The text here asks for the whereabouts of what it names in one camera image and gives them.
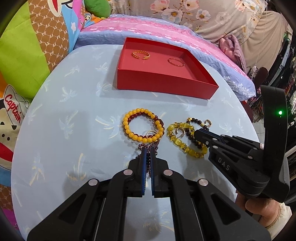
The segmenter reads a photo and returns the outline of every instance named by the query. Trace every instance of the silver rivet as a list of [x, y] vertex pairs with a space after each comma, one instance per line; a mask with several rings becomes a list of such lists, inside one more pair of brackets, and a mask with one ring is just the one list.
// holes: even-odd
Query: silver rivet
[[163, 171], [163, 174], [166, 175], [166, 176], [171, 176], [173, 174], [173, 171], [170, 170], [170, 169], [166, 169]]
[[201, 185], [201, 186], [204, 186], [204, 187], [205, 187], [206, 185], [209, 184], [209, 182], [208, 182], [207, 179], [200, 179], [200, 180], [198, 181], [198, 184]]
[[98, 180], [97, 179], [90, 179], [89, 180], [89, 185], [90, 186], [95, 186], [95, 185], [97, 185], [98, 184]]
[[132, 175], [133, 174], [133, 171], [131, 169], [125, 169], [123, 171], [123, 174], [126, 175], [126, 176], [129, 176], [129, 175]]

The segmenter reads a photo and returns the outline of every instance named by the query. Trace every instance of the finger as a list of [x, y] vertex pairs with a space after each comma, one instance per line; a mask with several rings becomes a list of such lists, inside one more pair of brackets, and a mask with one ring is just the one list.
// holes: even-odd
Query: finger
[[254, 214], [261, 215], [259, 223], [264, 227], [272, 224], [279, 214], [279, 203], [273, 199], [255, 198], [246, 202], [245, 207]]
[[247, 198], [240, 194], [238, 191], [236, 191], [237, 193], [237, 198], [235, 199], [235, 204], [238, 205], [243, 211], [246, 210], [245, 208], [245, 204], [246, 204], [246, 201], [247, 201]]

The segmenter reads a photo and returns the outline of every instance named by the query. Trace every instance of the open red box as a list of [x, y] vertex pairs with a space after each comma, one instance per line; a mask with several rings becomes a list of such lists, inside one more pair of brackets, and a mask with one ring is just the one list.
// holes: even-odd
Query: open red box
[[[143, 50], [150, 58], [134, 58], [132, 52]], [[172, 65], [169, 58], [184, 63]], [[152, 40], [126, 38], [118, 62], [117, 88], [177, 94], [210, 99], [218, 85], [202, 64], [187, 50]]]

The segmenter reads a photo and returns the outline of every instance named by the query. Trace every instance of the table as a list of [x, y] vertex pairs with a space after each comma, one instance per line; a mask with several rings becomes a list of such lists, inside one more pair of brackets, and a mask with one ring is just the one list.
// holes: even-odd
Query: table
[[[91, 178], [105, 180], [125, 169], [139, 153], [138, 143], [121, 128], [125, 113], [147, 108], [165, 127], [188, 117], [210, 119], [210, 131], [258, 141], [241, 103], [221, 75], [203, 65], [219, 85], [210, 100], [114, 88], [122, 45], [89, 45], [70, 53], [49, 75], [33, 100], [18, 136], [12, 163], [12, 201], [22, 236]], [[185, 88], [181, 83], [176, 88]], [[145, 134], [144, 117], [130, 127]], [[207, 159], [184, 154], [167, 136], [158, 157], [185, 178], [206, 178], [231, 200], [235, 188]], [[128, 241], [174, 240], [168, 198], [151, 196], [150, 179], [141, 199], [128, 198], [125, 236]]]

